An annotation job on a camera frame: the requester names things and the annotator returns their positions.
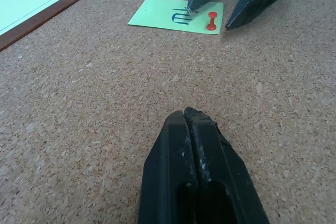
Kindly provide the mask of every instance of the push pin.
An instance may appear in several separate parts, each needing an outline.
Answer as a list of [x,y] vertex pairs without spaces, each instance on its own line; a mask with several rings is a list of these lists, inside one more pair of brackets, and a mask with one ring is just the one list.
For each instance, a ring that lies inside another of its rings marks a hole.
[[215,25],[215,17],[217,17],[217,13],[210,12],[208,16],[210,17],[210,23],[206,26],[206,29],[208,29],[209,31],[214,31],[217,28]]

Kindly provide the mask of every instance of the green paper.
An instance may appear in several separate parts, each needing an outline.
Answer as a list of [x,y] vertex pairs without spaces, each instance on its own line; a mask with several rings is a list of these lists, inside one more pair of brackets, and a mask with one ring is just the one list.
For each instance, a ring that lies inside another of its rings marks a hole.
[[[187,4],[188,1],[185,0],[145,0],[128,24],[200,34],[219,34],[223,18],[223,3],[207,3],[191,15],[186,10]],[[210,22],[209,12],[217,13],[214,31],[206,29]]]

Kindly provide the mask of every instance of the cork board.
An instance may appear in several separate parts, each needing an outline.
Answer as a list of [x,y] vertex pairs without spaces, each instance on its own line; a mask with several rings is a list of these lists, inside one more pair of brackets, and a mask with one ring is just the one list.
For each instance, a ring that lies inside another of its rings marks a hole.
[[[238,0],[225,3],[226,23]],[[127,26],[80,0],[0,53],[0,222],[135,223],[164,119],[192,106],[245,161],[271,223],[333,223],[336,0],[279,0],[219,36]]]

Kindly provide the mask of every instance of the green card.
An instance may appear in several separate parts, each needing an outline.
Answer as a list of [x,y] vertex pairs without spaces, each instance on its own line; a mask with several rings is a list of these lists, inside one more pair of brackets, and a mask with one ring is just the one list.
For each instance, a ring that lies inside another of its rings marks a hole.
[[[200,34],[219,34],[223,18],[223,3],[207,3],[193,14],[188,13],[187,4],[188,1],[185,0],[145,0],[128,24]],[[217,13],[214,31],[206,28],[210,23],[209,12]]]

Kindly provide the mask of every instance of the red push pin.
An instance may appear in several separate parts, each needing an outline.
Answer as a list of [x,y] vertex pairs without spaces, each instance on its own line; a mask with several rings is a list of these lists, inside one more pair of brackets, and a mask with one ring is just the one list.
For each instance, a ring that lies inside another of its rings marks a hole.
[[208,16],[210,17],[210,23],[206,26],[206,29],[208,29],[209,31],[214,31],[217,28],[215,25],[215,17],[217,17],[217,13],[210,12]]

